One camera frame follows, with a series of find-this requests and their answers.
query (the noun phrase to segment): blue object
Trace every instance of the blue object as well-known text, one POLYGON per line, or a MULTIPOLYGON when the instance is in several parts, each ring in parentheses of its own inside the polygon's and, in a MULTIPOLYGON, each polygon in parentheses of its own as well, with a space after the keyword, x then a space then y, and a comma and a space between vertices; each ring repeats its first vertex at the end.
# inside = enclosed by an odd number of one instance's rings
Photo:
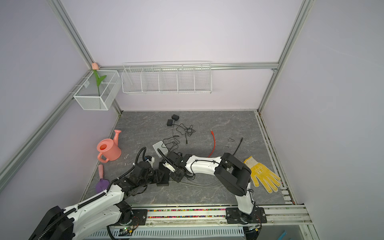
POLYGON ((283 234, 277 240, 282 240, 285 235, 287 235, 287 232, 284 230, 283 234))

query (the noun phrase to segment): black bracket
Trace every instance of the black bracket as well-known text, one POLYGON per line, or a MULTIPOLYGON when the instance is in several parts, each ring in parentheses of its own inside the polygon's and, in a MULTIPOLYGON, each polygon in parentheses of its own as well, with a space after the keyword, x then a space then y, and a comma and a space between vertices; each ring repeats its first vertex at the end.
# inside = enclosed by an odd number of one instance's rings
POLYGON ((159 162, 159 172, 162 174, 162 178, 157 182, 157 186, 169 186, 169 172, 170 170, 159 162))
POLYGON ((147 220, 147 209, 132 209, 132 221, 128 225, 137 225, 137 221, 139 221, 139 225, 145 225, 147 220))
POLYGON ((225 218, 229 224, 260 223, 260 221, 266 223, 265 211, 262 207, 254 206, 250 215, 241 212, 237 207, 227 207, 225 211, 227 214, 225 218))

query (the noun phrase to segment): glove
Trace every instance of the glove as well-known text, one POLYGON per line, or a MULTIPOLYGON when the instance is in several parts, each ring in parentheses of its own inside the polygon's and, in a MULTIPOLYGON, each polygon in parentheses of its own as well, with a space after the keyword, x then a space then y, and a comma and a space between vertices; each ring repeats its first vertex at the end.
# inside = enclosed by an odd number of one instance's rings
POLYGON ((259 179, 267 192, 272 193, 272 190, 277 192, 277 187, 281 186, 279 176, 263 164, 257 162, 252 156, 247 158, 244 163, 252 171, 251 178, 255 187, 259 186, 259 182, 257 181, 257 179, 259 179))

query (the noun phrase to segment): vented metal panel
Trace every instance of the vented metal panel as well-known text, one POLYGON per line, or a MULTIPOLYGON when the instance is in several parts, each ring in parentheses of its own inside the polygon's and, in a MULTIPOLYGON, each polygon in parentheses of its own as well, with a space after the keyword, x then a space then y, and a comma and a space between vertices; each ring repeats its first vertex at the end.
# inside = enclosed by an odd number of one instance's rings
MULTIPOLYGON (((120 228, 112 230, 115 238, 204 238, 204 237, 243 237, 243 227, 166 227, 166 228, 138 228, 133 235, 119 237, 120 228)), ((109 239, 107 229, 103 228, 86 239, 109 239)))

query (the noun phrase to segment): green leaf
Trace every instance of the green leaf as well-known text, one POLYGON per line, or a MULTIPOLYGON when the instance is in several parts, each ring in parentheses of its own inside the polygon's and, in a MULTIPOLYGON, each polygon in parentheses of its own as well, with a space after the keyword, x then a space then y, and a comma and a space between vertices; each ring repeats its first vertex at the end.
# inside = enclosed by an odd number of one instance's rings
POLYGON ((96 79, 97 87, 100 86, 100 83, 104 80, 104 78, 105 78, 106 76, 107 76, 107 75, 104 75, 104 76, 101 76, 99 79, 96 79))
POLYGON ((96 70, 93 70, 93 74, 95 75, 96 80, 99 79, 99 75, 97 74, 96 70))

